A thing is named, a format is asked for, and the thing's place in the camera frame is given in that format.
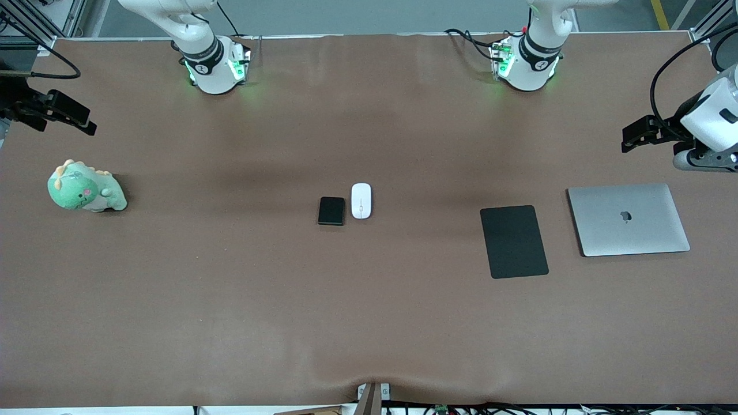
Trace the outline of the dark green square box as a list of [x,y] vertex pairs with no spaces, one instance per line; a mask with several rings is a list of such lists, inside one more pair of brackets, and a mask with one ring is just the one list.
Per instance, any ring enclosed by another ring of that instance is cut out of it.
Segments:
[[343,226],[345,219],[345,199],[342,197],[321,197],[317,223],[326,226]]

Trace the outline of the white computer mouse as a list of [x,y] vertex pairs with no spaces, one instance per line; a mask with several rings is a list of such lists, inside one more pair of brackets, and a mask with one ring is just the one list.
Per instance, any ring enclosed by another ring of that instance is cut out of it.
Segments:
[[351,189],[351,213],[356,220],[367,220],[372,213],[372,187],[358,182]]

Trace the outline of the black mouse pad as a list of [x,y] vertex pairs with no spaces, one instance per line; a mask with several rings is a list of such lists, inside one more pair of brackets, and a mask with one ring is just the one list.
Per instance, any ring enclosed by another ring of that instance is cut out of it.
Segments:
[[488,267],[495,280],[550,273],[537,212],[532,205],[480,210]]

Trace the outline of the green dinosaur plush toy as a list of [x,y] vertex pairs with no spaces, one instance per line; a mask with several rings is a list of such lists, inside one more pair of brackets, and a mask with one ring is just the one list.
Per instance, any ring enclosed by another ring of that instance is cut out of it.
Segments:
[[127,208],[122,186],[112,173],[72,159],[54,170],[48,178],[47,189],[53,202],[66,210],[102,213]]

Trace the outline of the silver laptop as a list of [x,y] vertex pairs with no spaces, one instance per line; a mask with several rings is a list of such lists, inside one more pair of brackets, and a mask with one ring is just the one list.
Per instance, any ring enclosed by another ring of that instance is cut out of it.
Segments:
[[665,183],[570,187],[567,196],[584,257],[690,250]]

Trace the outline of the brown table cover mat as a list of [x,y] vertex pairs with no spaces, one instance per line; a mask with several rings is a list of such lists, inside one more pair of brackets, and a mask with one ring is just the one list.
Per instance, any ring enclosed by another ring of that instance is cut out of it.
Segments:
[[[265,39],[224,96],[163,40],[59,41],[81,78],[32,84],[98,129],[16,124],[0,150],[0,408],[331,405],[373,380],[428,403],[738,403],[738,174],[620,152],[689,39],[572,35],[536,93],[448,36]],[[68,159],[127,208],[56,205]],[[567,189],[646,183],[690,250],[584,257]],[[550,273],[495,280],[480,210],[522,205]]]

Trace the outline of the aluminium frame profile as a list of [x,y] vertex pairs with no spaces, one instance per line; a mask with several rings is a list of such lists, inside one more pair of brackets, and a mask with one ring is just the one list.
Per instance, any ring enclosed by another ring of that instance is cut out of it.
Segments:
[[738,0],[716,0],[717,3],[690,29],[692,40],[715,33],[725,22],[738,18]]
[[0,0],[0,35],[38,39],[71,37],[87,0]]

